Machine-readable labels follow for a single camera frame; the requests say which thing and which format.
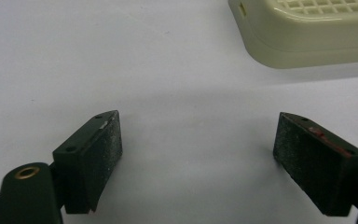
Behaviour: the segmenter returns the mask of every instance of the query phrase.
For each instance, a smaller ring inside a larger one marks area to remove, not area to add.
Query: ventilation grille
[[[340,14],[358,12],[358,0],[276,0],[301,14]]]

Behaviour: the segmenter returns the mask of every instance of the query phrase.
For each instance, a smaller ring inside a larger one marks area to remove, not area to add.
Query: red paint mark
[[[308,128],[308,130],[310,130],[310,132],[314,133],[320,139],[324,140],[327,145],[329,145],[330,147],[335,149],[337,152],[341,153],[344,157],[346,157],[346,158],[351,157],[350,152],[348,152],[346,149],[336,145],[335,143],[330,142],[330,140],[324,135],[322,130],[320,130],[319,128],[310,127],[310,128]]]

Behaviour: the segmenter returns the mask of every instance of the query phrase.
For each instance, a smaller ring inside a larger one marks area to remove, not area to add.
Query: white backdrop
[[[71,223],[354,223],[324,217],[272,158],[279,112],[358,146],[358,63],[277,70],[227,0],[0,0],[0,185],[117,109],[124,155]]]

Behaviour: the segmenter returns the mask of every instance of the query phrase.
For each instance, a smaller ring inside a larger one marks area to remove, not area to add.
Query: plastic container
[[[358,62],[358,0],[229,0],[249,54],[274,68]]]

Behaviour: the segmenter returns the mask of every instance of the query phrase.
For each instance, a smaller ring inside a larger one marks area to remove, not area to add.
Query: beige plastic case
[[[228,0],[249,54],[274,68],[358,62],[358,0]]]

